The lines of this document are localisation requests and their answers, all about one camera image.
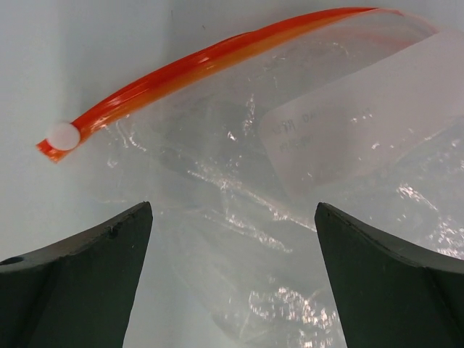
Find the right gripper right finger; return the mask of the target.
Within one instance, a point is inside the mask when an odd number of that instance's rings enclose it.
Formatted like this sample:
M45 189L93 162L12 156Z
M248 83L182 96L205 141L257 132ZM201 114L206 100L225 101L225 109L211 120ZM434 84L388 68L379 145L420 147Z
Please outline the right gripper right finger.
M462 347L463 261L319 203L315 224L348 347Z

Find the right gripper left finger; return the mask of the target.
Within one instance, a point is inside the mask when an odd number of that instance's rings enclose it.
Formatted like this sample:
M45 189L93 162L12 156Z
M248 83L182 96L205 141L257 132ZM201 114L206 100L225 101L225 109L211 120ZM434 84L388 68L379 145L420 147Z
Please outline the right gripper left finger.
M148 202L1 261L2 347L121 347L152 231Z

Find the clear zip top bag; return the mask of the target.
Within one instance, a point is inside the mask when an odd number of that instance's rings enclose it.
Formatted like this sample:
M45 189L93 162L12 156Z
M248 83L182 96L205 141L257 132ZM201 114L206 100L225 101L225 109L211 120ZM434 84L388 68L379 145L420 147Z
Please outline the clear zip top bag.
M318 203L463 257L463 32L305 14L164 66L37 147L103 202L150 201L172 269L241 347L343 347Z

